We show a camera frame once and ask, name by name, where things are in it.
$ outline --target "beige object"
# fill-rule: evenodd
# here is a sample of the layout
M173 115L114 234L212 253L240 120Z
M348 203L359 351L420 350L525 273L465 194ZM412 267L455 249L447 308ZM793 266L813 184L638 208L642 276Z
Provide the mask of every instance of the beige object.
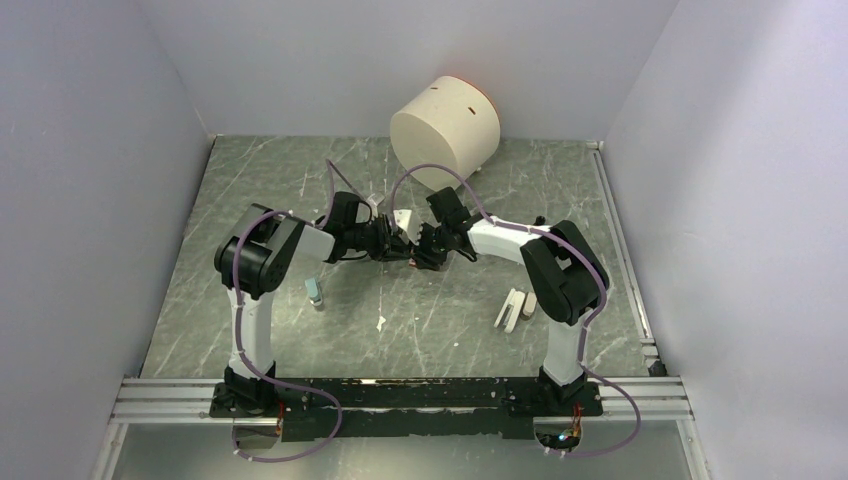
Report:
M501 125L495 106L473 85L455 77L439 77L399 112L389 128L400 163L410 169L422 163L444 165L468 178L498 148ZM459 181L434 168L412 173L432 190L456 188Z

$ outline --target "white cylinder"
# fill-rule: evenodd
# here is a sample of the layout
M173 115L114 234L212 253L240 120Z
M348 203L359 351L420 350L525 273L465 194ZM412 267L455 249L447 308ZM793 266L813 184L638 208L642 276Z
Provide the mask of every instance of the white cylinder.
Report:
M501 138L500 119L489 98L455 77L436 79L392 116L389 131L395 155L407 169L436 163L462 178L495 153ZM412 176L432 190L459 186L453 176L434 168Z

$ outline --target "robotic arm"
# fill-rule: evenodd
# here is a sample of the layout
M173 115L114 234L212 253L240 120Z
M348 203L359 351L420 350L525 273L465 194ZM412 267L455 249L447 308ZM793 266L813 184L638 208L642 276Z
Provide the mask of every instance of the robotic arm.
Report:
M577 361L583 321L599 302L600 292L591 273L567 250L548 238L495 227L481 214L471 215L451 188L430 195L427 202L438 225L422 222L410 210L391 212L391 219L385 214L376 217L372 214L368 221L357 222L359 207L364 202L354 194L337 192L329 217L320 228L291 217L272 217L255 228L244 244L239 264L240 287L244 294L241 334L245 355L259 370L274 377L275 364L270 343L271 305L274 292L282 283L295 254L335 263L354 250L365 252L376 261L407 261L416 268L435 271L441 268L451 251L471 262L476 262L479 255L494 255L525 266L539 306L550 317L548 351L539 377L514 379L510 389L504 391L505 398L495 399L498 405L510 405L510 416L570 415L575 405L586 410L584 415L599 415L602 410L596 398L597 387L592 390ZM247 227L270 210L256 204L249 207L216 252L215 268L221 273L234 314L236 298L231 270L236 244ZM572 222L561 221L547 226L541 225L544 219L540 217L536 223L535 228L565 240L589 259L604 285L609 287L606 271ZM376 382L357 381L357 388L374 386ZM446 380L433 381L444 383ZM327 382L330 382L327 388L342 389L343 394L347 392L345 388L348 387L344 385L348 383L335 385L331 380ZM235 342L221 385L222 389L220 392L216 390L216 396L221 397L223 404L232 406L216 409L213 402L212 416L221 415L221 411L228 415L226 410L237 410L243 415L262 415L269 411L269 406L276 404L279 397L273 385L256 378L244 366ZM361 395L368 394L360 392L357 395L353 398L361 400ZM427 398L427 401L433 402L432 396ZM355 425L347 428L355 430ZM347 433L362 436L350 431Z

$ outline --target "white container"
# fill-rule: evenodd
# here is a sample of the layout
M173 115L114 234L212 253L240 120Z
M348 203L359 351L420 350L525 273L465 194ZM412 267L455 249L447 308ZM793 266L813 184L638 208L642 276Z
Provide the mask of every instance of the white container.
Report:
M439 77L399 112L389 128L392 147L407 169L422 163L444 165L468 178L498 148L501 124L495 106L473 85ZM412 173L432 190L459 181L435 168Z

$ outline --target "white arm segment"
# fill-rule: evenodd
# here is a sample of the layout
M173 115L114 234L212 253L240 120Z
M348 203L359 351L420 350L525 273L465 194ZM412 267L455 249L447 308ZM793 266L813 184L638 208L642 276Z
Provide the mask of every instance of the white arm segment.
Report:
M330 258L335 242L335 238L329 233L307 225L303 228L295 255L306 255L323 261ZM271 307L275 293L265 293L259 297L259 300L244 294L244 308L241 315L242 346L244 354L262 373L267 373L274 364L274 355L271 350ZM242 377L258 378L247 369L239 357L235 336L236 306L238 305L235 290L227 289L227 296L230 298L233 312L233 349L230 354L230 368Z
M549 230L547 225L533 227ZM495 227L488 221L480 220L468 230L468 240L479 255L494 255L524 265L520 248L539 238L539 235L503 227ZM559 323L548 318L548 353L543 367L545 373L559 385L566 385L583 374L577 363L577 349L580 343L580 329L586 315L573 326Z

